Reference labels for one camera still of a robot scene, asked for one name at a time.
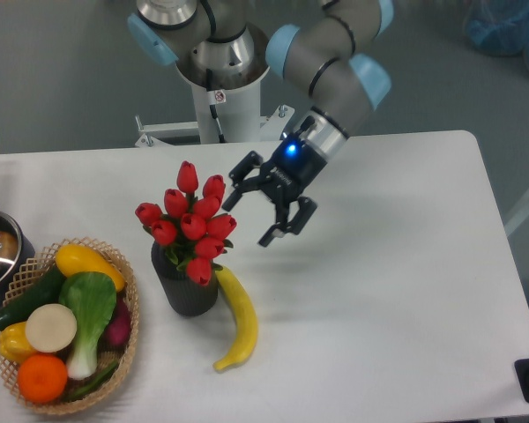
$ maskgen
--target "yellow bell pepper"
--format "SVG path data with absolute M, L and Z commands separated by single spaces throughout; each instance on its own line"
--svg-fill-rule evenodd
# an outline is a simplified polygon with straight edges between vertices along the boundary
M 5 359 L 21 364 L 36 353 L 26 338 L 26 322 L 14 323 L 0 332 L 0 355 Z

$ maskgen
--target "artificial flower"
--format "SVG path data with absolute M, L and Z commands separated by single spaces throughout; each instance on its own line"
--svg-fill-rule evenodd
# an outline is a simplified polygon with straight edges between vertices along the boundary
M 225 246 L 223 244 L 223 241 L 216 240 L 211 236 L 207 236 L 197 242 L 196 246 L 194 247 L 194 252 L 198 257 L 212 260 L 213 258 L 223 253 L 224 248 Z
M 167 220 L 158 220 L 155 222 L 151 227 L 151 232 L 153 234 L 153 238 L 162 247 L 172 244 L 176 239 L 176 235 L 178 234 L 175 225 Z
M 176 177 L 176 186 L 185 194 L 194 194 L 197 189 L 197 174 L 193 164 L 183 161 Z
M 135 210 L 135 214 L 143 225 L 151 226 L 160 219 L 162 210 L 157 204 L 141 203 Z
M 225 240 L 236 226 L 237 222 L 235 219 L 228 214 L 222 214 L 221 216 L 208 220 L 207 231 L 211 237 L 218 240 Z
M 220 200 L 220 203 L 223 200 L 225 192 L 226 184 L 223 182 L 223 176 L 220 174 L 210 176 L 202 188 L 204 198 L 216 196 Z
M 197 284 L 206 286 L 212 278 L 212 264 L 207 258 L 193 258 L 186 266 L 186 274 Z
M 171 218 L 179 219 L 188 210 L 188 200 L 178 189 L 165 191 L 165 210 Z
M 220 209 L 220 200 L 216 196 L 202 198 L 192 206 L 192 211 L 199 217 L 208 220 Z
M 192 241 L 199 240 L 205 235 L 205 219 L 197 214 L 186 213 L 180 219 L 180 228 L 186 238 Z

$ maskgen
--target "white table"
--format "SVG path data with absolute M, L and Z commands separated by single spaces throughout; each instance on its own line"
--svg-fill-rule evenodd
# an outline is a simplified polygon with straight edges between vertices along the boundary
M 257 240 L 272 205 L 234 208 L 234 270 L 260 318 L 255 353 L 218 375 L 235 324 L 219 299 L 183 319 L 134 215 L 162 204 L 180 163 L 203 181 L 277 143 L 0 156 L 0 209 L 36 249 L 64 237 L 112 243 L 134 268 L 139 348 L 122 387 L 59 421 L 426 422 L 529 414 L 513 362 L 529 358 L 529 311 L 476 140 L 441 132 L 349 140 L 306 194 L 299 236 Z M 43 421 L 2 387 L 0 421 Z

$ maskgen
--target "wicker basket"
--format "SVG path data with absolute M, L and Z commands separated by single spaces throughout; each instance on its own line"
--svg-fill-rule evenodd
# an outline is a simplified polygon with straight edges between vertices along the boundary
M 107 397 L 113 390 L 115 390 L 125 376 L 128 374 L 135 355 L 136 344 L 138 340 L 138 326 L 139 326 L 139 306 L 138 306 L 138 291 L 136 286 L 133 270 L 125 257 L 111 245 L 106 242 L 97 240 L 73 239 L 63 240 L 61 243 L 53 244 L 51 247 L 44 248 L 43 251 L 36 256 L 30 258 L 19 269 L 19 272 L 14 276 L 10 283 L 10 289 L 6 293 L 4 305 L 8 304 L 17 296 L 21 295 L 29 286 L 31 286 L 39 277 L 45 273 L 48 268 L 54 263 L 56 252 L 65 244 L 82 244 L 92 249 L 95 249 L 104 256 L 110 263 L 112 263 L 125 278 L 127 285 L 124 291 L 124 301 L 128 306 L 131 314 L 131 335 L 130 340 L 124 348 L 114 349 L 108 343 L 100 341 L 98 344 L 98 368 L 96 373 L 105 368 L 114 360 L 119 360 L 117 370 L 112 374 L 111 378 L 104 382 L 96 391 L 91 392 L 84 398 L 73 401 L 71 403 L 64 403 L 60 400 L 47 404 L 34 404 L 26 401 L 19 393 L 17 384 L 18 367 L 17 363 L 12 363 L 4 357 L 0 357 L 0 375 L 4 379 L 4 386 L 10 393 L 17 398 L 18 402 L 26 408 L 38 412 L 40 414 L 50 415 L 64 415 L 73 412 L 80 412 L 86 408 L 98 403 Z M 71 392 L 74 389 L 86 384 L 94 375 L 84 381 L 69 380 L 65 388 L 65 393 Z

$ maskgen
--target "banana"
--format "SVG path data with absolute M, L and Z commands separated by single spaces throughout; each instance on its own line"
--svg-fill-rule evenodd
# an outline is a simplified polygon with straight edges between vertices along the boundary
M 221 360 L 213 363 L 213 368 L 221 372 L 241 365 L 249 358 L 257 344 L 258 319 L 249 296 L 233 272 L 224 267 L 216 271 L 216 276 L 237 323 L 237 335 L 229 351 Z

